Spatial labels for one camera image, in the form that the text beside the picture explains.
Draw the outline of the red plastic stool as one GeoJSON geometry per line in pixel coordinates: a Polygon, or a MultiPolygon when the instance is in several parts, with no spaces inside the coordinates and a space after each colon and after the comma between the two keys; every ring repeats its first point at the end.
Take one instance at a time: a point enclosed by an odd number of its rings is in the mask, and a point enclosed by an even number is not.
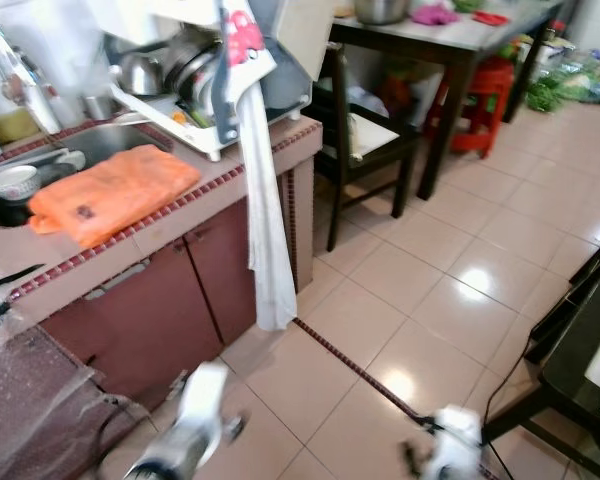
{"type": "Polygon", "coordinates": [[[514,64],[509,59],[488,58],[475,69],[463,101],[450,147],[456,154],[477,152],[488,157],[498,138],[514,83],[514,64]]]}

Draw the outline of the dark wooden chair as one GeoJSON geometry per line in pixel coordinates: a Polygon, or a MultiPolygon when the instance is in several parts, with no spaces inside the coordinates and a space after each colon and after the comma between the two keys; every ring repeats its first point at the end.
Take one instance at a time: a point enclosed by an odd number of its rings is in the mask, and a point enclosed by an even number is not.
{"type": "Polygon", "coordinates": [[[320,79],[328,79],[329,86],[320,86],[319,81],[314,82],[312,90],[313,100],[303,109],[303,114],[322,125],[322,148],[315,155],[315,174],[326,179],[332,187],[329,215],[331,221],[328,225],[326,250],[335,250],[340,233],[338,215],[346,207],[359,205],[369,198],[381,195],[386,191],[393,193],[390,216],[399,219],[405,214],[406,205],[410,197],[410,175],[413,173],[413,164],[416,146],[419,145],[419,134],[408,127],[393,124],[386,115],[377,111],[356,105],[349,92],[349,78],[347,78],[347,58],[345,46],[329,42],[326,47],[322,65],[320,65],[320,79]],[[399,133],[399,137],[386,146],[377,148],[363,159],[356,159],[350,154],[350,114],[356,113],[364,116],[384,128],[399,133]],[[395,179],[384,183],[382,186],[368,189],[363,195],[347,195],[345,189],[355,180],[369,177],[388,166],[396,166],[395,179]]]}

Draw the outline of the white hanging towel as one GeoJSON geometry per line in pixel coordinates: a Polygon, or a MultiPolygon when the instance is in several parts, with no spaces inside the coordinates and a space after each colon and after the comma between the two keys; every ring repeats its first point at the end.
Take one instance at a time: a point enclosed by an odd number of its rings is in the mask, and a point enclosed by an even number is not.
{"type": "Polygon", "coordinates": [[[256,325],[282,332],[297,316],[297,294],[259,84],[251,84],[242,95],[237,114],[248,192],[248,266],[254,275],[256,325]]]}

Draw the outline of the red car print cloth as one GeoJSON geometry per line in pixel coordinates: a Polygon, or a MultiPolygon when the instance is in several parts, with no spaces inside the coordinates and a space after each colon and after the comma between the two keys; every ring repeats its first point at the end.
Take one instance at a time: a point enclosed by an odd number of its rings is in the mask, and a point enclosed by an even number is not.
{"type": "Polygon", "coordinates": [[[217,0],[224,47],[224,99],[237,100],[274,68],[265,36],[248,0],[217,0]]]}

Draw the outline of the white dish rack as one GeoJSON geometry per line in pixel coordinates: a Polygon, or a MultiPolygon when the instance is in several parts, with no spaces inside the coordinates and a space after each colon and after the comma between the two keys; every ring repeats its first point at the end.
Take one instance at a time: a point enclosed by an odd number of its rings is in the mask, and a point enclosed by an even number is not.
{"type": "MultiPolygon", "coordinates": [[[[189,28],[204,29],[216,35],[207,28],[189,26],[189,24],[182,24],[176,33],[181,29],[189,28]]],[[[114,65],[120,64],[123,55],[128,52],[143,52],[160,61],[166,54],[167,40],[149,45],[137,45],[109,33],[103,35],[102,50],[113,78],[111,96],[123,109],[122,114],[118,115],[113,123],[153,124],[173,140],[184,142],[200,154],[208,156],[210,160],[217,161],[224,147],[239,141],[236,109],[230,108],[228,119],[226,122],[221,122],[213,113],[212,101],[210,101],[210,87],[216,76],[219,61],[224,55],[221,37],[219,37],[221,49],[219,49],[216,67],[210,70],[212,76],[203,77],[204,81],[207,81],[207,86],[201,87],[199,91],[203,109],[189,108],[178,99],[178,96],[171,93],[152,97],[132,96],[131,93],[122,91],[122,88],[114,82],[114,65]]],[[[274,38],[265,38],[265,45],[276,61],[276,68],[260,82],[268,124],[280,122],[282,119],[295,120],[299,118],[301,109],[312,101],[312,74],[274,38]]]]}

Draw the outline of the round steel pan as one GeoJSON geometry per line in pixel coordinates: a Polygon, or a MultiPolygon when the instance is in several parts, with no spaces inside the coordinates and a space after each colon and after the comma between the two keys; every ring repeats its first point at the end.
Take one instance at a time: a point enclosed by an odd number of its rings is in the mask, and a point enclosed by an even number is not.
{"type": "Polygon", "coordinates": [[[203,77],[212,76],[219,51],[221,38],[204,29],[181,29],[168,38],[166,54],[160,59],[163,91],[178,96],[189,108],[203,109],[199,91],[207,86],[203,77]]]}

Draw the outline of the wide maroon cabinet door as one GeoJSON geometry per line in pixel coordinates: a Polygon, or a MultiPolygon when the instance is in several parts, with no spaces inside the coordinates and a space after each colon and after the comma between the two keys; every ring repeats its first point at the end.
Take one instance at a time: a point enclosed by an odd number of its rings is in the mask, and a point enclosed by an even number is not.
{"type": "Polygon", "coordinates": [[[41,321],[95,383],[157,410],[185,372],[223,349],[184,239],[41,321]]]}

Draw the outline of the shiny steel mixing bowl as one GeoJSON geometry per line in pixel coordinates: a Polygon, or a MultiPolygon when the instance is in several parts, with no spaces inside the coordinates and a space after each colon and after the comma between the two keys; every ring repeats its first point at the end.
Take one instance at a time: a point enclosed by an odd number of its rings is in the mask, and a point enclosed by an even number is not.
{"type": "Polygon", "coordinates": [[[128,52],[114,65],[114,82],[122,91],[137,97],[152,97],[166,93],[163,86],[163,65],[143,52],[128,52]]]}

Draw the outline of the stainless steel sink basin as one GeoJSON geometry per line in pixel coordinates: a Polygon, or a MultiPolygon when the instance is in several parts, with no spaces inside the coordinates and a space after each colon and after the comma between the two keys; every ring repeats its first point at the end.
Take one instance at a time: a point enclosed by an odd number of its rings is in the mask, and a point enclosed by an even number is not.
{"type": "MultiPolygon", "coordinates": [[[[154,145],[169,152],[175,142],[148,125],[93,125],[68,133],[62,140],[34,140],[0,154],[0,172],[15,166],[34,166],[40,187],[93,168],[118,152],[154,145]]],[[[27,200],[0,197],[0,228],[22,227],[31,212],[27,200]]]]}

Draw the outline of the small steel cup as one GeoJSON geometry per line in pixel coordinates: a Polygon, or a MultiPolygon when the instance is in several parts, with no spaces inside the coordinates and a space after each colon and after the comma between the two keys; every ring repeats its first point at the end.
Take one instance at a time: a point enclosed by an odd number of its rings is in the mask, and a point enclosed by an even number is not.
{"type": "Polygon", "coordinates": [[[120,110],[116,100],[112,96],[104,95],[104,93],[82,96],[81,106],[85,115],[94,122],[108,122],[120,110]]]}

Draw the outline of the white ceramic bowl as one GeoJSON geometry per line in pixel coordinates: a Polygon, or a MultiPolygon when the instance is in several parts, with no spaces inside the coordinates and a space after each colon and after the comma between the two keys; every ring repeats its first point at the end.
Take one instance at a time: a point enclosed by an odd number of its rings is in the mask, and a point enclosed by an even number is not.
{"type": "Polygon", "coordinates": [[[0,170],[0,198],[6,201],[24,201],[41,188],[35,166],[11,166],[0,170]]]}

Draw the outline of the long black knife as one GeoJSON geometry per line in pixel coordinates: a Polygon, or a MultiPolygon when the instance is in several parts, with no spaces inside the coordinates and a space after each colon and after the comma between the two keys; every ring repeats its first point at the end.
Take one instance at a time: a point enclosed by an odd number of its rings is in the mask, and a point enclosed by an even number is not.
{"type": "Polygon", "coordinates": [[[17,273],[2,276],[2,278],[0,278],[0,287],[3,287],[3,285],[9,284],[11,282],[16,282],[16,280],[24,278],[24,276],[29,275],[31,273],[35,273],[35,271],[38,271],[43,268],[44,264],[34,264],[29,266],[29,268],[17,271],[17,273]]]}

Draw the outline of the clear bubble wrap sheet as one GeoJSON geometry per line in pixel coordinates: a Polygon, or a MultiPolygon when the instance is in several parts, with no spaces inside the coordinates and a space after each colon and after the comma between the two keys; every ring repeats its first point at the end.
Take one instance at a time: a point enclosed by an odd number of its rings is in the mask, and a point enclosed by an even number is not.
{"type": "Polygon", "coordinates": [[[126,399],[11,303],[0,321],[0,480],[76,480],[137,425],[126,399]]]}

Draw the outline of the yellow sponge tray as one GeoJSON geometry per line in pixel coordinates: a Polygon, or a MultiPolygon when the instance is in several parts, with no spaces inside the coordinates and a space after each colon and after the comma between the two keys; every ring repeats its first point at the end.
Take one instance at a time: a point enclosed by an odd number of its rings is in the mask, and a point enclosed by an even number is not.
{"type": "Polygon", "coordinates": [[[0,146],[12,145],[26,138],[43,136],[43,134],[38,122],[24,108],[0,114],[0,146]]]}

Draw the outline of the chrome faucet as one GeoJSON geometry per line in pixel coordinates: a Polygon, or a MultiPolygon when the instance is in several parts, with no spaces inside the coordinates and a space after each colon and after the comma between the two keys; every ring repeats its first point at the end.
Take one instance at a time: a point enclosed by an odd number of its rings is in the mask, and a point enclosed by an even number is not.
{"type": "Polygon", "coordinates": [[[49,83],[18,47],[8,41],[0,28],[0,88],[11,102],[21,106],[35,120],[41,132],[57,134],[61,123],[50,104],[49,83]]]}

